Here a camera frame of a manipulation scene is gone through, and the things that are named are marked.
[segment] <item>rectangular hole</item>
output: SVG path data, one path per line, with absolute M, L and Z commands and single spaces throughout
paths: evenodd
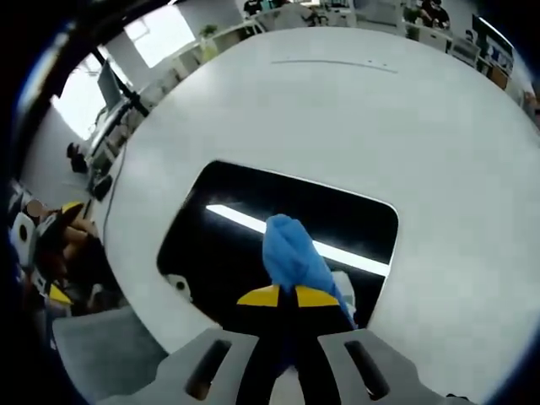
M 229 352 L 230 342 L 218 340 L 206 352 L 195 372 L 187 382 L 186 393 L 202 401 L 208 395 L 212 380 Z
M 356 341 L 345 343 L 345 348 L 362 376 L 370 399 L 377 401 L 385 397 L 390 388 L 367 350 Z
M 359 327 L 368 325 L 396 244 L 393 207 L 294 176 L 220 161 L 202 170 L 178 207 L 159 250 L 159 272 L 184 277 L 192 303 L 217 323 L 227 322 L 242 295 L 271 283 L 262 262 L 265 223 L 283 213 L 304 225 L 333 272 L 348 275 L 357 297 L 355 320 Z M 201 251 L 208 252 L 204 267 L 178 266 L 179 258 L 200 262 Z

